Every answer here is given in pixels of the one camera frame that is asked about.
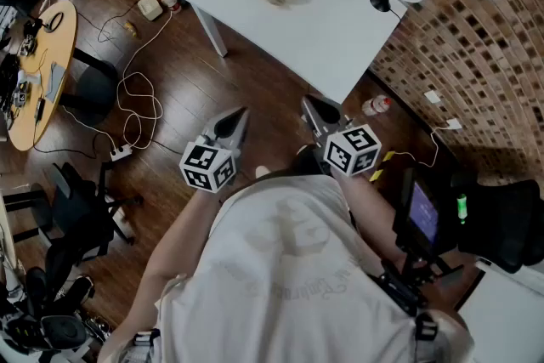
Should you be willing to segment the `person's white t-shirt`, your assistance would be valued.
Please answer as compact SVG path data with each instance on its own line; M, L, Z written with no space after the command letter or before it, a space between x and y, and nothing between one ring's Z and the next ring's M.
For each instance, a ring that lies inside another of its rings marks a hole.
M259 181L220 208L195 273L156 306L153 363L469 363L474 342L448 315L417 321L376 282L325 175Z

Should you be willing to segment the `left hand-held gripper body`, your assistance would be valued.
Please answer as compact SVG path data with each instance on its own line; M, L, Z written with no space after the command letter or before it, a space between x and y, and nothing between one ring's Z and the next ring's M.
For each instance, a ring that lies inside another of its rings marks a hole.
M186 145L179 163L186 184L211 193L231 184L239 170L242 143L240 129L230 136L219 136L212 128L204 128Z

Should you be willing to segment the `white table leg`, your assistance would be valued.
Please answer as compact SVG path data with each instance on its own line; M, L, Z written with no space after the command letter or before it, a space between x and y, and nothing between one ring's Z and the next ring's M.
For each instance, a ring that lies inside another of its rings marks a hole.
M195 4L191 4L191 6L193 10L195 11L197 18L201 22L201 25L205 33L207 34L210 42L212 43L213 47L215 48L216 52L218 53L220 57L224 58L226 54L228 53L228 51L218 31L215 19L209 13L200 9Z

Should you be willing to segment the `black machine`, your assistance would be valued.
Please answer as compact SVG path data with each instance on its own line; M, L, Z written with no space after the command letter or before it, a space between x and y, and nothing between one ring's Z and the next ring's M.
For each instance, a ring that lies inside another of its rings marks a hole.
M61 287L34 267L25 275L25 298L12 302L5 281L0 280L0 338L11 349L24 355L42 352L39 363L49 363L55 354L84 345L88 333L77 311L94 293L94 283L80 275L59 296Z

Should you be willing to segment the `black mesh office chair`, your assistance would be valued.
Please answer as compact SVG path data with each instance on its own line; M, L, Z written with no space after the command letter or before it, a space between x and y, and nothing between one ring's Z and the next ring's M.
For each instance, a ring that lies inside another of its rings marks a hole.
M467 211L457 230L460 252L510 274L544 261L544 199L535 180L491 186L474 173L456 173L450 186Z

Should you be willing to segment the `person's right forearm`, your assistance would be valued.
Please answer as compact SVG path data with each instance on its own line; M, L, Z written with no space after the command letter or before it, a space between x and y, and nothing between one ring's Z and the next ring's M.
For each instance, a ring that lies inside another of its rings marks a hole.
M331 174L342 190L363 240L381 259L402 269L406 254L396 245L394 208L364 176L348 177L335 168Z

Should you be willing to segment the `white square box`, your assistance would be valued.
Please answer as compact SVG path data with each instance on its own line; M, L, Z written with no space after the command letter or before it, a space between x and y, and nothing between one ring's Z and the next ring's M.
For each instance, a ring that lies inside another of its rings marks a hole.
M148 21L154 21L163 13L163 8L158 0L139 0L137 6Z

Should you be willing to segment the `black chest rig mount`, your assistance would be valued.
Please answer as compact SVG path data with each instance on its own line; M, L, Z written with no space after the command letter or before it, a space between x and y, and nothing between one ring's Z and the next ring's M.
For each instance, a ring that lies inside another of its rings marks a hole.
M415 285L404 282L403 275L392 262L383 259L381 265L383 272L371 278L403 311L416 317L421 309L427 308L428 300Z

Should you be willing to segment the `white cabinet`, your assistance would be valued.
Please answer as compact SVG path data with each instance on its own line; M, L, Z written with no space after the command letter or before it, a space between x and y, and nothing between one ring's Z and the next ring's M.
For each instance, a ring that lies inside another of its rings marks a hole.
M471 363L544 363L544 261L483 278L459 309L475 342Z

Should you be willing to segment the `black monitor screen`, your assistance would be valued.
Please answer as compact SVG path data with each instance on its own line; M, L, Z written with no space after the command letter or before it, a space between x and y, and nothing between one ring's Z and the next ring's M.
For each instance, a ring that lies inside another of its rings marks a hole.
M439 209L416 169L404 171L393 231L397 247L418 259L430 261L439 246Z

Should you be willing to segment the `red cap plastic bottle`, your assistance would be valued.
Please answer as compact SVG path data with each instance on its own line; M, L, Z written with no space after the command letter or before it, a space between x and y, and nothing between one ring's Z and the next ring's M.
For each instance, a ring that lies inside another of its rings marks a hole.
M361 109L366 116L375 116L388 111L391 106L391 99L385 95L378 95L368 99Z

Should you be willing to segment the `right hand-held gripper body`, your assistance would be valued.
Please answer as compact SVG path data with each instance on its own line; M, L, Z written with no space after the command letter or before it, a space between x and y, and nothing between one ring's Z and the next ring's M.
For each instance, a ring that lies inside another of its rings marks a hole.
M376 164L382 143L368 124L328 134L322 161L346 176L355 176Z

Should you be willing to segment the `round wooden table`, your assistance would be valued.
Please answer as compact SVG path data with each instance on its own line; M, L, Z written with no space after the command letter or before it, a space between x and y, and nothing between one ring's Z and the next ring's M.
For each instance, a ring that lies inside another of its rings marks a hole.
M18 111L8 129L9 140L17 150L33 148L47 130L59 106L72 108L90 122L101 122L116 100L118 75L114 65L76 47L78 14L74 4L67 0L54 3L40 15L40 19L47 24L57 14L62 14L62 19L56 29L47 32L41 28L37 32L35 53L20 58L20 67L31 76L39 75L41 83L31 85L26 104ZM88 68L78 80L76 92L68 94L65 84L73 60L81 61ZM64 80L53 103L44 97L52 62L65 68ZM42 120L36 124L35 112L40 97L45 98L45 107Z

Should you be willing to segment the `person's left forearm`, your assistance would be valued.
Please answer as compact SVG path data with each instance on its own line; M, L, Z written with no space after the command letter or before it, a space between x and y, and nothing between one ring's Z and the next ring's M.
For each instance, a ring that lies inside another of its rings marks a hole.
M102 346L98 363L105 363L137 332L156 324L160 299L167 283L192 276L218 213L221 195L198 190L156 245L146 265L125 320Z

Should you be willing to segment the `white power strip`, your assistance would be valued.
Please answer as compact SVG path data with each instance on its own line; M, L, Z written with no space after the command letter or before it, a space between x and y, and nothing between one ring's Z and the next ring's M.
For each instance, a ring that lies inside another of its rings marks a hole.
M121 159L131 156L133 149L130 145L120 145L118 148L115 148L110 152L110 159L112 162L118 162Z

